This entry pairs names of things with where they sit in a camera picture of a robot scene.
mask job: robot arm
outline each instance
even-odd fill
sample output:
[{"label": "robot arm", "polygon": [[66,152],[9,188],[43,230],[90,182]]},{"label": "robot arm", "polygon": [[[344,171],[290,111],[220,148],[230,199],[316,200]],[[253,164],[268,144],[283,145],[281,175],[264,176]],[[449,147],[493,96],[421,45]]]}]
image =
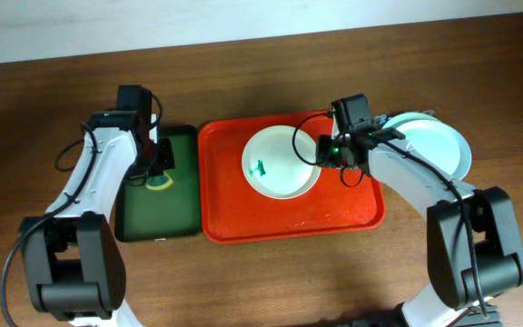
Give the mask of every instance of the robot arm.
[{"label": "robot arm", "polygon": [[[523,284],[523,246],[504,191],[498,187],[480,191],[441,171],[393,128],[377,131],[362,94],[334,102],[332,107],[334,131],[345,134],[342,146],[347,149],[333,155],[330,149],[337,138],[321,136],[317,147],[321,166],[360,168],[396,191],[427,222],[430,284],[396,308],[389,326],[446,326],[479,299],[476,282],[485,301]],[[446,183],[457,191],[452,192]],[[468,239],[461,207],[473,231],[485,232],[485,240],[473,244]],[[477,279],[472,254],[477,258]]]},{"label": "robot arm", "polygon": [[[37,311],[77,326],[141,326],[124,300],[126,272],[108,221],[123,178],[174,168],[170,141],[156,144],[156,135],[150,137],[158,125],[150,123],[152,99],[140,85],[121,85],[117,108],[94,114],[85,125],[84,149],[62,193],[44,217],[22,222],[25,233],[45,220],[22,249]],[[58,260],[55,254],[68,246],[79,247],[80,258]]]}]

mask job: green tray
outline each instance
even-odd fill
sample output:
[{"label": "green tray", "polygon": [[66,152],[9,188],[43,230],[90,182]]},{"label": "green tray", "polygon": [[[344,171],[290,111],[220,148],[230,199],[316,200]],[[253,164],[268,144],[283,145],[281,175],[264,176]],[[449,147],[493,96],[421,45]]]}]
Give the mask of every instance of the green tray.
[{"label": "green tray", "polygon": [[162,191],[123,183],[116,196],[114,234],[120,242],[187,236],[201,230],[197,130],[191,125],[159,131],[173,145],[173,185]]}]

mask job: white bowl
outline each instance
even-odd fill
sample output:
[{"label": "white bowl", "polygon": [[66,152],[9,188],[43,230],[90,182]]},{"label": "white bowl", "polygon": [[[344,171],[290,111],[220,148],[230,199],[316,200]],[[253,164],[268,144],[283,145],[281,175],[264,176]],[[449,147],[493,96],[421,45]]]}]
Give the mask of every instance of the white bowl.
[{"label": "white bowl", "polygon": [[[265,128],[245,145],[243,175],[257,192],[273,199],[291,199],[312,188],[320,167],[305,164],[291,146],[294,128],[277,125]],[[303,131],[296,133],[296,148],[302,158],[316,161],[316,143]]]},{"label": "white bowl", "polygon": [[430,120],[434,122],[438,122],[439,119],[433,117],[429,114],[422,114],[422,113],[405,113],[405,114],[398,114],[392,118],[389,119],[387,123],[385,123],[382,128],[389,128],[389,127],[399,127],[402,124],[416,121],[416,120]]},{"label": "white bowl", "polygon": [[471,167],[471,149],[463,136],[439,121],[416,120],[395,127],[415,150],[442,171],[463,179]]}]

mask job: orange tray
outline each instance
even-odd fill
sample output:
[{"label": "orange tray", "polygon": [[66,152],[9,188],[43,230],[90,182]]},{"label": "orange tray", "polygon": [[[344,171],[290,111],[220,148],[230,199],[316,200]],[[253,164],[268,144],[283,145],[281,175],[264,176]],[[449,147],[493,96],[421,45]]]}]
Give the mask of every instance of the orange tray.
[{"label": "orange tray", "polygon": [[[318,112],[279,114],[208,123],[199,132],[202,228],[212,241],[223,244],[284,237],[360,231],[382,222],[385,205],[380,183],[365,176],[348,188],[340,171],[322,168],[318,182],[305,194],[275,200],[257,193],[242,172],[242,152],[250,138],[273,125],[296,126]],[[310,119],[302,130],[317,142],[330,134],[332,120]],[[345,172],[348,183],[360,172]]]}]

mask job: black cable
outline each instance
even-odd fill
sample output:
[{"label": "black cable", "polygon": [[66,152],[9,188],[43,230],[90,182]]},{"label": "black cable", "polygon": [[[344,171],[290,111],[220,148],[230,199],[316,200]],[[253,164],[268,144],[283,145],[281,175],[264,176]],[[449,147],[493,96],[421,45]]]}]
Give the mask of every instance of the black cable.
[{"label": "black cable", "polygon": [[135,184],[135,183],[131,183],[131,179],[130,178],[125,178],[124,180],[126,181],[126,184],[128,186],[132,186],[132,187],[140,187],[140,186],[144,186],[146,184],[146,181],[149,179],[149,171],[148,170],[145,170],[144,171],[144,174],[143,174],[143,181],[138,183],[138,184]]},{"label": "black cable", "polygon": [[476,286],[476,296],[478,296],[479,301],[479,308],[481,309],[481,314],[484,318],[488,318],[488,308],[486,305],[486,301],[483,298],[483,291],[481,291],[481,286],[479,285],[479,270],[478,270],[478,258],[476,256],[476,252],[474,250],[474,242],[473,242],[473,229],[471,227],[471,220],[469,219],[468,211],[465,210],[465,204],[463,203],[463,199],[461,198],[461,194],[459,194],[458,190],[455,188],[452,182],[448,181],[443,174],[441,174],[435,167],[428,164],[424,160],[419,159],[418,157],[410,154],[407,151],[401,150],[398,146],[390,143],[389,141],[382,140],[377,136],[369,135],[369,134],[360,134],[362,136],[377,140],[385,145],[387,145],[389,148],[393,149],[397,153],[405,156],[406,158],[409,158],[410,160],[421,164],[428,170],[430,170],[433,174],[435,174],[450,190],[455,198],[458,201],[459,209],[461,210],[461,218],[463,219],[463,222],[465,224],[467,236],[468,236],[468,247],[469,247],[469,257],[471,259],[471,271],[473,273],[473,282]]},{"label": "black cable", "polygon": [[342,168],[340,169],[340,181],[342,182],[342,184],[344,184],[344,186],[346,187],[357,187],[360,185],[360,183],[362,182],[362,179],[364,178],[364,172],[363,171],[360,171],[360,179],[358,182],[356,182],[354,185],[348,185],[346,183],[346,181],[344,181],[344,172],[346,170],[347,166],[342,166]]},{"label": "black cable", "polygon": [[62,152],[60,152],[60,154],[58,154],[58,156],[55,158],[55,162],[54,162],[54,167],[56,170],[60,171],[60,172],[71,172],[75,167],[76,165],[73,165],[72,167],[68,167],[68,168],[63,168],[63,167],[60,167],[60,159],[62,159],[62,157],[68,153],[68,151],[70,151],[73,147],[77,146],[78,144],[82,143],[84,141],[84,139],[80,139],[68,146],[66,146]]},{"label": "black cable", "polygon": [[88,178],[90,177],[90,173],[92,173],[92,170],[94,168],[94,163],[96,161],[96,155],[98,154],[98,143],[96,142],[96,137],[94,136],[94,133],[90,126],[88,126],[85,123],[82,123],[82,128],[90,134],[90,138],[92,139],[92,157],[90,158],[90,163],[88,164],[88,168],[86,168],[86,172],[84,173],[84,176],[82,178],[82,181],[80,184],[78,184],[78,187],[75,189],[74,194],[68,195],[67,200],[64,204],[57,207],[55,210],[44,214],[44,219],[41,221],[35,223],[32,227],[30,227],[27,231],[25,231],[14,243],[14,246],[12,247],[11,251],[9,252],[9,255],[7,256],[7,259],[5,260],[5,265],[3,272],[1,274],[1,284],[0,284],[0,304],[1,304],[1,311],[4,315],[5,321],[10,326],[16,327],[17,324],[15,324],[13,318],[11,317],[11,314],[9,313],[9,308],[7,307],[7,294],[5,292],[5,286],[7,284],[7,275],[9,274],[9,268],[11,267],[11,263],[15,257],[15,254],[19,249],[24,245],[25,241],[29,236],[31,236],[38,228],[42,227],[44,224],[48,223],[49,221],[53,220],[54,217],[65,210],[67,207],[69,207],[72,203],[75,202],[76,197],[80,194],[80,192],[83,190],[84,186],[86,185],[86,182],[88,181]]},{"label": "black cable", "polygon": [[154,127],[157,127],[159,123],[161,122],[161,118],[163,118],[163,104],[161,104],[161,101],[159,101],[159,98],[153,94],[154,101],[156,102],[156,105],[159,107],[159,117],[154,121],[154,123],[151,124],[151,129]]},{"label": "black cable", "polygon": [[315,117],[320,117],[320,116],[327,116],[328,117],[328,114],[329,112],[326,112],[326,113],[319,113],[319,114],[313,114],[311,116],[308,116],[306,117],[303,121],[301,121],[301,123],[294,129],[294,134],[293,136],[291,137],[291,146],[293,147],[294,149],[294,152],[296,153],[296,155],[298,156],[298,158],[300,158],[300,160],[302,160],[305,164],[309,164],[309,165],[320,165],[320,164],[324,164],[326,163],[326,161],[329,159],[329,157],[325,157],[322,161],[320,162],[316,162],[316,163],[311,163],[309,162],[308,160],[304,159],[301,157],[300,153],[298,152],[298,149],[296,148],[296,134],[298,133],[298,131],[301,129],[301,127],[306,124],[306,122],[308,122],[310,119],[312,118],[315,118]]},{"label": "black cable", "polygon": [[302,160],[305,164],[309,164],[309,165],[321,165],[321,164],[324,164],[326,163],[329,159],[330,159],[330,155],[332,153],[332,149],[334,148],[335,144],[340,140],[340,138],[343,136],[343,135],[346,135],[346,134],[338,134],[336,135],[336,137],[334,138],[334,140],[332,141],[331,143],[331,147],[328,149],[328,152],[327,152],[327,156],[320,162],[316,162],[316,163],[311,163],[309,162],[308,160],[304,159],[301,157],[300,153],[298,152],[298,149],[296,148],[296,134],[298,133],[298,131],[300,130],[300,128],[306,123],[308,122],[310,119],[314,118],[314,117],[319,117],[319,116],[326,116],[326,117],[329,117],[329,118],[332,118],[332,112],[325,112],[325,113],[320,113],[320,114],[313,114],[309,117],[306,117],[303,121],[301,121],[301,123],[294,129],[294,134],[293,136],[291,137],[291,147],[294,149],[294,152],[296,153],[296,156],[298,156],[298,159]]}]

